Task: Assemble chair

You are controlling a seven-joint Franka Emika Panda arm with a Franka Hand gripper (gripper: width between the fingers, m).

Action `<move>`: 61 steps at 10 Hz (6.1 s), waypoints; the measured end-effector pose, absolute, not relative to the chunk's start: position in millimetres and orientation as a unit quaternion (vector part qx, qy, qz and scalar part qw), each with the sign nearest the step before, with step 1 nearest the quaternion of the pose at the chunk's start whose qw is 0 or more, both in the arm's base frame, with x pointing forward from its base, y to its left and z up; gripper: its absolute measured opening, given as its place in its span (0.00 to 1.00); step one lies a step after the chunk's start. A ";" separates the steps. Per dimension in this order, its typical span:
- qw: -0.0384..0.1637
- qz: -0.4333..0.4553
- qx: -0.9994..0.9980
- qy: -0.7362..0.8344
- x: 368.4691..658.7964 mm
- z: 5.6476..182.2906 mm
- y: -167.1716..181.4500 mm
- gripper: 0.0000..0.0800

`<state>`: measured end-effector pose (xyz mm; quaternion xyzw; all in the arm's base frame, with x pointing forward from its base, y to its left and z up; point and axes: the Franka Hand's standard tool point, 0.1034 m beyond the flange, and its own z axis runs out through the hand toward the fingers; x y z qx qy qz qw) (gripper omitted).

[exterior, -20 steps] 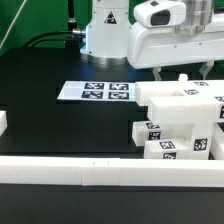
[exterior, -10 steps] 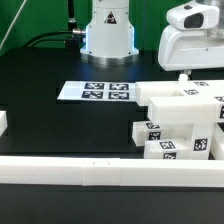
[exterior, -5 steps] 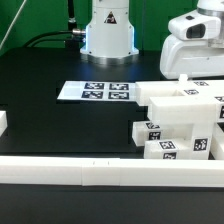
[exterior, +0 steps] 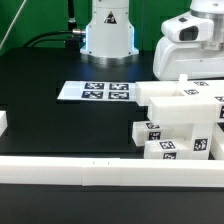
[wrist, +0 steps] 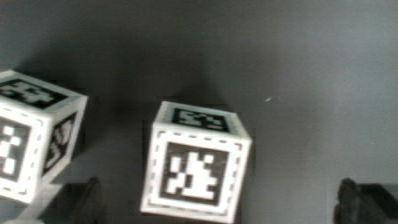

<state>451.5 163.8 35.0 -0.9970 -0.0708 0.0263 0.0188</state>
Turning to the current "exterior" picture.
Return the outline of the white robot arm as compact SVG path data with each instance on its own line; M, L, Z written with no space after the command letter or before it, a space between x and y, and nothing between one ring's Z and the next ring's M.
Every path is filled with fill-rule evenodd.
M129 0L93 0L80 49L84 59L120 64L138 56L128 9ZM157 79L224 77L224 0L192 0L189 11L164 21L161 31L153 62Z

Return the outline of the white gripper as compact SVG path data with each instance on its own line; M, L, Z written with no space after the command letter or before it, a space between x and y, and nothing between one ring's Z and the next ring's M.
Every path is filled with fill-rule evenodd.
M224 14L189 11L162 23L153 72L159 80L224 77Z

